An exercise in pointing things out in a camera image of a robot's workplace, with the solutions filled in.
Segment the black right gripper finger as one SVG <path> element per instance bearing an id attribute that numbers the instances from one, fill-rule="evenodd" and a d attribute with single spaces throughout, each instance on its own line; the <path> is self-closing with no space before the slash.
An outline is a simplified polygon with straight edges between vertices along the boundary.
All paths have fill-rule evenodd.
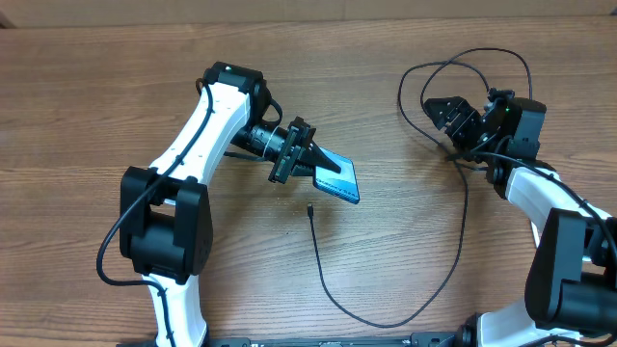
<path id="1" fill-rule="evenodd" d="M 460 103 L 446 116 L 445 134 L 457 149 L 466 149 L 477 143 L 476 135 L 480 114 L 467 103 Z"/>
<path id="2" fill-rule="evenodd" d="M 423 102 L 423 110 L 435 127 L 441 130 L 456 118 L 459 108 L 466 104 L 467 101 L 461 96 L 429 98 Z"/>

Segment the blue Samsung Galaxy smartphone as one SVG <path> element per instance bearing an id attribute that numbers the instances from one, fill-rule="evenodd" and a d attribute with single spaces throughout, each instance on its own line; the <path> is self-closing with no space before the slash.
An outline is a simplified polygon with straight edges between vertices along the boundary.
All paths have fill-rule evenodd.
<path id="1" fill-rule="evenodd" d="M 360 192 L 353 162 L 323 148 L 324 154 L 340 167 L 340 172 L 316 167 L 313 176 L 313 186 L 330 195 L 336 196 L 353 204 L 360 202 Z"/>

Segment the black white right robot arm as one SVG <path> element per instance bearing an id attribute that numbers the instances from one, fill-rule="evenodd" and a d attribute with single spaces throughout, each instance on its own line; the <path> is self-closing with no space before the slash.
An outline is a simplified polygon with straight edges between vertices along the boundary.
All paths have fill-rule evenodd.
<path id="1" fill-rule="evenodd" d="M 423 111 L 449 137 L 454 158 L 486 163 L 486 179 L 540 233 L 523 298 L 472 316 L 452 346 L 607 346 L 616 340 L 616 219 L 538 160 L 546 106 L 491 89 L 482 112 L 460 96 Z"/>

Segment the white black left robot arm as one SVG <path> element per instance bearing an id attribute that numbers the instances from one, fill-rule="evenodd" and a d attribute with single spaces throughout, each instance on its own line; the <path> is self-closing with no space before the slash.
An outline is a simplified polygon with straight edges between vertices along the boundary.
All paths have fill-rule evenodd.
<path id="1" fill-rule="evenodd" d="M 154 303 L 153 346 L 203 346 L 199 275 L 213 240 L 208 185 L 228 146 L 241 158 L 269 161 L 269 181 L 309 176 L 314 187 L 360 200 L 352 161 L 320 148 L 314 128 L 296 118 L 286 128 L 264 115 L 278 104 L 257 70 L 217 62 L 196 82 L 200 100 L 174 142 L 146 169 L 121 180 L 120 252 Z"/>

